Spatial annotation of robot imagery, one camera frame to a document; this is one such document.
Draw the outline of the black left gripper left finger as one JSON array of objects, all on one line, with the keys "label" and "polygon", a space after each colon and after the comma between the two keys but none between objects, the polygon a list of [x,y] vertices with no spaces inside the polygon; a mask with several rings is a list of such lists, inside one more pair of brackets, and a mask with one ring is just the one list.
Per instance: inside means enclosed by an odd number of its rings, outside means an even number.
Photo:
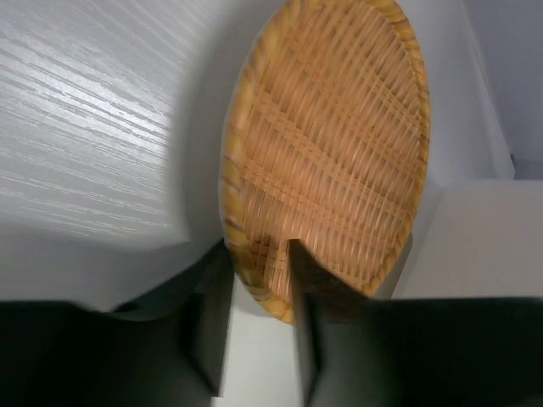
[{"label": "black left gripper left finger", "polygon": [[213,397],[221,395],[234,269],[220,240],[168,281],[116,307],[122,321],[152,321],[178,313],[180,348]]}]

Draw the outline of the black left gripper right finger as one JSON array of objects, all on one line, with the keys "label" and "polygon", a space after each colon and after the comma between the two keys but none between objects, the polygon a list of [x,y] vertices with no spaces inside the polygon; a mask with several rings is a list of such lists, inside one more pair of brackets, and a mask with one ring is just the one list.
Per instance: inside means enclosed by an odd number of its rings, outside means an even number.
[{"label": "black left gripper right finger", "polygon": [[382,344],[368,300],[288,242],[304,406],[380,406]]}]

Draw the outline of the round orange woven basket plate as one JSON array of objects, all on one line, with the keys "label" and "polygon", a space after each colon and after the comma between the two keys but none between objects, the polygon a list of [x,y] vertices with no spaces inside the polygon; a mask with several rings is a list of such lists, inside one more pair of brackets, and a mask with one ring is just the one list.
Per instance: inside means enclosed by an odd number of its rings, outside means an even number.
[{"label": "round orange woven basket plate", "polygon": [[372,296],[411,234],[426,181],[428,80],[394,1],[288,1],[232,94],[219,198],[240,281],[292,324],[288,243]]}]

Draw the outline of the white plastic bin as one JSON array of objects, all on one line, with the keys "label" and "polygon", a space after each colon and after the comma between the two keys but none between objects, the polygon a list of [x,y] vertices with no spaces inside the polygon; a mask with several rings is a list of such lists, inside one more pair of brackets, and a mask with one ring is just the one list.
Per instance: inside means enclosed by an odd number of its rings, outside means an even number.
[{"label": "white plastic bin", "polygon": [[431,144],[395,298],[539,297],[542,184],[515,179],[462,1],[402,4],[428,72]]}]

